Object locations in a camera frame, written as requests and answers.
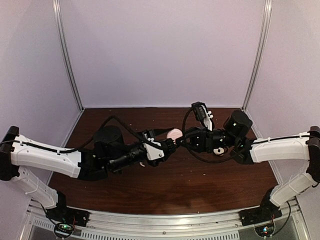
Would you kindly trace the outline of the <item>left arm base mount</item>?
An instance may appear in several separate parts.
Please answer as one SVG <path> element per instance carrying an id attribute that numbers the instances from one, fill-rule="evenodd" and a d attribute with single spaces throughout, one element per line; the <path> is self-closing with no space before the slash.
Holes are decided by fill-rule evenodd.
<path id="1" fill-rule="evenodd" d="M 76 227 L 86 227 L 90 213 L 67 206 L 66 196 L 58 191 L 54 208 L 44 208 L 45 216 L 54 225 L 53 233 L 58 239 L 69 238 Z"/>

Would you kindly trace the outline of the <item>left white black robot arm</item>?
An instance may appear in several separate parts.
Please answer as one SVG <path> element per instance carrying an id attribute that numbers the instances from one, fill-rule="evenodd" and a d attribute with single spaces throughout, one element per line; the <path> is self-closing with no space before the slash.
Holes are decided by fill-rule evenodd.
<path id="1" fill-rule="evenodd" d="M 153 130 L 127 145 L 121 129 L 114 125 L 99 129 L 91 141 L 93 149 L 55 147 L 33 141 L 20 134 L 17 126 L 11 126 L 0 143 L 0 179 L 15 182 L 45 209 L 52 209 L 61 222 L 67 222 L 72 211 L 66 207 L 64 195 L 44 184 L 29 167 L 94 182 L 143 161 L 156 167 L 176 150 L 173 139 L 157 141 Z"/>

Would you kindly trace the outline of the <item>white square charging case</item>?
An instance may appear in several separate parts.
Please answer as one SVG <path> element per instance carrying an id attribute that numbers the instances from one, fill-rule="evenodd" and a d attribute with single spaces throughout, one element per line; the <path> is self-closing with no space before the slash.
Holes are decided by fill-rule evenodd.
<path id="1" fill-rule="evenodd" d="M 223 156 L 225 154 L 225 149 L 222 147 L 213 150 L 213 154 L 216 156 Z"/>

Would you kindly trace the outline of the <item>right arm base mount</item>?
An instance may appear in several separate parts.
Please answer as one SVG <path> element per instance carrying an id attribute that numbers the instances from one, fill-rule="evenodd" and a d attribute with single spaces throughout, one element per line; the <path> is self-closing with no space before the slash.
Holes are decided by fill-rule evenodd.
<path id="1" fill-rule="evenodd" d="M 270 202 L 272 190 L 270 188 L 266 192 L 258 207 L 244 209 L 239 212 L 242 226 L 254 225 L 255 233 L 262 238 L 271 237 L 275 233 L 274 220 L 282 217 L 280 207 Z"/>

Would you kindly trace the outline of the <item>pink round earbud case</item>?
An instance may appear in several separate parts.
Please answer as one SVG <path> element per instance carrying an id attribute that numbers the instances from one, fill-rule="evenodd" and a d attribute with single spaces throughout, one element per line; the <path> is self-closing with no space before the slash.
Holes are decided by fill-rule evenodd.
<path id="1" fill-rule="evenodd" d="M 167 133 L 166 138 L 176 140 L 182 136 L 183 136 L 182 131 L 178 128 L 174 128 Z"/>

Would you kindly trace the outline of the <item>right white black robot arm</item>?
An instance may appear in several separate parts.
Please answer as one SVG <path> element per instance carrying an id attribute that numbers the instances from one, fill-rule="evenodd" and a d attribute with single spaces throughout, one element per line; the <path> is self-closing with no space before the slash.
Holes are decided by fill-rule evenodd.
<path id="1" fill-rule="evenodd" d="M 256 210 L 259 220 L 268 220 L 276 208 L 320 182 L 320 129 L 313 126 L 307 132 L 278 138 L 247 138 L 253 122 L 242 110 L 235 110 L 222 129 L 215 129 L 213 115 L 204 105 L 192 110 L 201 123 L 199 127 L 173 130 L 167 136 L 176 144 L 194 153 L 215 153 L 232 148 L 230 159 L 242 165 L 278 160 L 307 161 L 308 166 L 288 181 L 271 188 Z"/>

